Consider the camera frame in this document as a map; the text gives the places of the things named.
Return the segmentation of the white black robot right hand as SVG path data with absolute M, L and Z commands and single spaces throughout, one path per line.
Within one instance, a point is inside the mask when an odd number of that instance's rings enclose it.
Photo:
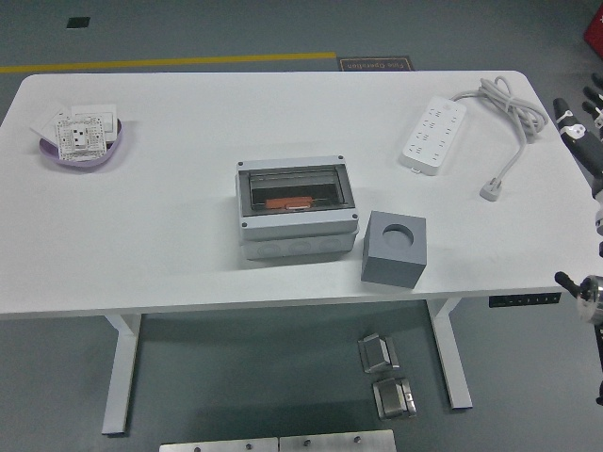
M 562 142 L 592 176 L 590 183 L 592 196 L 599 203 L 599 209 L 595 214 L 595 229 L 599 235 L 602 235 L 602 75 L 592 73 L 591 78 L 597 90 L 589 86 L 583 89 L 587 100 L 582 103 L 582 108 L 594 120 L 595 128 L 598 130 L 597 136 L 577 119 L 563 98 L 553 101 L 553 109 Z

